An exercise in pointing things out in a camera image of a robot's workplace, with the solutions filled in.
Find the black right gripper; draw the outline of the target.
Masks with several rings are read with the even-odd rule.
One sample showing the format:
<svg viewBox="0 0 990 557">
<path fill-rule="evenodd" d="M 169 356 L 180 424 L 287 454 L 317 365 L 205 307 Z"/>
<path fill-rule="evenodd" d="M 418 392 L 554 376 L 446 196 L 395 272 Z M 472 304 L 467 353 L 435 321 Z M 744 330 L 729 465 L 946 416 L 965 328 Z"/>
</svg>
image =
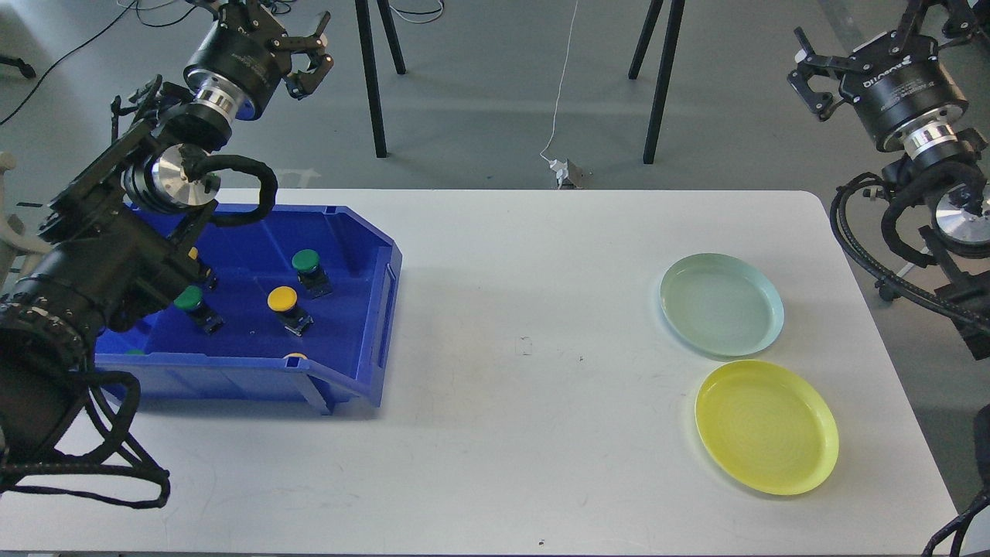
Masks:
<svg viewBox="0 0 990 557">
<path fill-rule="evenodd" d="M 955 123 L 968 109 L 968 99 L 938 59 L 940 45 L 932 36 L 909 36 L 898 53 L 889 50 L 893 39 L 880 34 L 851 52 L 851 57 L 817 53 L 801 27 L 794 29 L 799 43 L 797 67 L 788 84 L 820 122 L 851 101 L 870 140 L 880 152 L 903 148 L 906 123 L 933 113 Z M 866 73 L 859 67 L 870 66 Z M 846 98 L 814 91 L 812 77 L 841 80 L 846 74 Z"/>
</svg>

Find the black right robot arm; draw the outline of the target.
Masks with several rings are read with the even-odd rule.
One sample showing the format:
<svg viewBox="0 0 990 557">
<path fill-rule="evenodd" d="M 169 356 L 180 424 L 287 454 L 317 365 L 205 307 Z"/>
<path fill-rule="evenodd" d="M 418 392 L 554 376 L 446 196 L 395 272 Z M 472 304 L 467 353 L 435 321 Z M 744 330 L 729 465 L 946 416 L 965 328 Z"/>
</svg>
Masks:
<svg viewBox="0 0 990 557">
<path fill-rule="evenodd" d="M 955 127 L 968 100 L 938 59 L 937 40 L 895 29 L 847 56 L 824 56 L 802 28 L 794 32 L 799 50 L 787 79 L 812 114 L 824 121 L 849 104 L 877 151 L 900 155 L 837 189 L 828 221 L 839 247 L 876 279 L 882 299 L 947 317 L 972 357 L 986 359 L 988 273 L 966 272 L 958 259 L 988 257 L 988 179 L 978 165 L 988 143 Z M 857 193 L 886 203 L 879 229 L 887 249 L 911 267 L 940 268 L 946 285 L 920 288 L 859 242 L 848 221 Z"/>
</svg>

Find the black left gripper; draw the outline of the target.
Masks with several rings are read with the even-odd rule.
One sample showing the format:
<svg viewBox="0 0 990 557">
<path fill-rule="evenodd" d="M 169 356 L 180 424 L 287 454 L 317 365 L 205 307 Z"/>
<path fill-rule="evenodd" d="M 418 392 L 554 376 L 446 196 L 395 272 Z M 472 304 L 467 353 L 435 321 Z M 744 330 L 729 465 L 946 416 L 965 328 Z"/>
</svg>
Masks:
<svg viewBox="0 0 990 557">
<path fill-rule="evenodd" d="M 324 35 L 331 18 L 321 12 L 311 35 L 287 36 L 270 13 L 220 13 L 185 67 L 185 81 L 198 89 L 209 75 L 226 79 L 243 94 L 236 118 L 258 120 L 284 77 L 289 95 L 301 100 L 332 70 L 335 60 L 326 54 Z M 291 71 L 290 54 L 297 53 L 307 54 L 306 70 Z"/>
</svg>

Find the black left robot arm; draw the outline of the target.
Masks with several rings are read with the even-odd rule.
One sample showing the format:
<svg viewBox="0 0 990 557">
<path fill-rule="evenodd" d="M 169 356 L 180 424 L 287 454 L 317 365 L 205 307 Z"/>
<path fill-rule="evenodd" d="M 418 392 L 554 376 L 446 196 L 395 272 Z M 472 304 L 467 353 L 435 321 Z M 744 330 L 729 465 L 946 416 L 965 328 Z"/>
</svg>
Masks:
<svg viewBox="0 0 990 557">
<path fill-rule="evenodd" d="M 208 225 L 254 224 L 275 208 L 277 177 L 265 163 L 223 154 L 234 120 L 262 116 L 279 84 L 309 96 L 333 66 L 329 12 L 291 36 L 263 1 L 202 1 L 213 25 L 183 71 L 139 91 L 131 126 L 50 201 L 40 258 L 2 296 L 2 491 L 65 496 L 29 477 L 144 480 L 166 505 L 169 472 L 131 434 L 138 379 L 97 371 L 106 330 L 123 332 L 206 276 L 191 257 Z"/>
</svg>

